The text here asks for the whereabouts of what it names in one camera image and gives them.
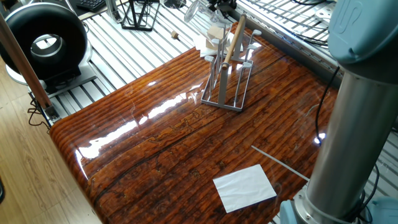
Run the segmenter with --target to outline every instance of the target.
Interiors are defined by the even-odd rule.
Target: keyboard
[[[80,0],[76,6],[80,9],[85,9],[91,12],[96,12],[106,5],[105,0]]]

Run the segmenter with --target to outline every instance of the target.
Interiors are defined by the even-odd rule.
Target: white napkin
[[[276,196],[259,164],[213,179],[213,182],[226,213]]]

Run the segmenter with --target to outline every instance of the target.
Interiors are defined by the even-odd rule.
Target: thin metal stick
[[[303,179],[306,180],[306,181],[310,181],[310,179],[309,179],[308,177],[306,177],[306,176],[304,176],[303,174],[297,172],[296,170],[293,170],[293,169],[290,168],[288,165],[286,165],[286,164],[284,164],[283,162],[281,162],[281,161],[275,159],[274,157],[272,157],[271,155],[265,153],[264,151],[258,149],[256,146],[251,146],[251,147],[252,147],[253,149],[257,150],[258,152],[260,152],[261,154],[263,154],[263,155],[267,156],[268,158],[272,159],[273,161],[275,161],[275,162],[279,163],[280,165],[284,166],[286,169],[292,171],[292,172],[293,172],[294,174],[296,174],[297,176],[303,178]]]

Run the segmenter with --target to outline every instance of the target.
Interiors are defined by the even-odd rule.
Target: metal frame
[[[140,13],[136,13],[136,9],[134,8],[135,2],[137,2],[138,4],[142,4],[142,9],[141,9]],[[150,9],[151,9],[151,6],[153,3],[157,3],[158,5],[157,5],[156,13],[154,16],[154,21],[151,26],[148,26],[147,20],[148,20],[148,17],[150,16]],[[140,0],[140,1],[129,0],[129,6],[127,7],[127,11],[124,9],[123,4],[121,4],[121,6],[124,11],[124,18],[121,22],[123,29],[152,31],[155,21],[156,21],[157,13],[158,13],[159,7],[160,7],[159,0]],[[131,11],[133,23],[131,23],[131,19],[128,16],[129,11]]]
[[[248,48],[246,50],[246,56],[245,56],[244,59],[241,59],[239,57],[240,56],[240,52],[241,52],[240,50],[241,50],[241,46],[242,46],[244,29],[241,29],[239,34],[235,34],[235,35],[239,35],[239,37],[238,37],[238,41],[237,41],[237,43],[235,45],[235,48],[234,48],[234,55],[232,56],[231,60],[234,60],[234,61],[237,61],[237,62],[242,62],[243,64],[242,64],[241,73],[239,75],[238,84],[236,85],[236,92],[235,92],[235,98],[234,98],[234,105],[233,106],[225,104],[226,85],[227,85],[227,82],[228,82],[228,70],[229,70],[230,64],[228,62],[221,63],[221,61],[224,60],[224,58],[225,58],[224,57],[224,45],[225,45],[225,42],[227,41],[225,28],[224,28],[223,32],[224,32],[224,34],[223,34],[223,40],[224,41],[221,44],[220,44],[220,40],[218,40],[218,39],[213,39],[212,40],[212,42],[218,46],[218,48],[217,48],[217,56],[215,58],[216,63],[214,63],[214,57],[206,56],[206,58],[205,58],[205,60],[210,62],[211,65],[210,65],[210,76],[209,76],[209,79],[207,80],[206,87],[205,87],[205,89],[203,91],[203,94],[202,94],[202,97],[201,97],[201,102],[204,103],[204,104],[207,104],[207,105],[217,106],[217,107],[220,107],[220,108],[229,109],[229,110],[233,110],[233,111],[242,111],[243,105],[244,105],[244,99],[246,97],[246,91],[248,90],[248,85],[249,85],[252,65],[253,65],[253,61],[252,60],[248,60],[249,52],[251,50],[254,50],[254,49],[257,48],[256,46],[252,45],[252,40],[253,40],[253,37],[255,35],[261,35],[261,31],[259,31],[259,30],[254,30],[253,31],[253,33],[251,35],[251,38],[250,38],[250,41],[249,41]],[[223,65],[227,66],[226,70],[222,69]],[[243,73],[244,73],[245,69],[249,69],[248,80],[246,81],[246,87],[244,89],[242,105],[240,107],[238,107],[238,106],[236,106],[236,103],[238,101],[239,86],[241,84],[241,79],[242,79],[242,76],[243,76]],[[214,102],[214,101],[211,101],[211,94],[212,94],[213,90],[216,87],[216,84],[217,84],[219,76],[220,76],[220,85],[219,85],[219,90],[218,90],[218,101]]]

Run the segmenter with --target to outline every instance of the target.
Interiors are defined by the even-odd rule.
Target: metal rod
[[[398,86],[345,73],[307,189],[318,210],[342,219],[356,205],[397,118],[397,102]]]
[[[25,54],[23,53],[3,16],[0,16],[0,42],[10,55],[12,61],[15,63],[18,71],[24,77],[40,106],[44,109],[52,106],[49,97],[47,96],[39,82],[39,79],[36,76],[36,73],[33,71],[32,66],[30,66],[30,63],[28,62]]]
[[[221,65],[222,67],[229,67],[228,63],[223,62]],[[226,84],[228,81],[228,69],[224,70],[221,69],[221,78],[220,78],[220,85],[218,89],[218,104],[224,105],[225,104],[225,95],[226,95]]]

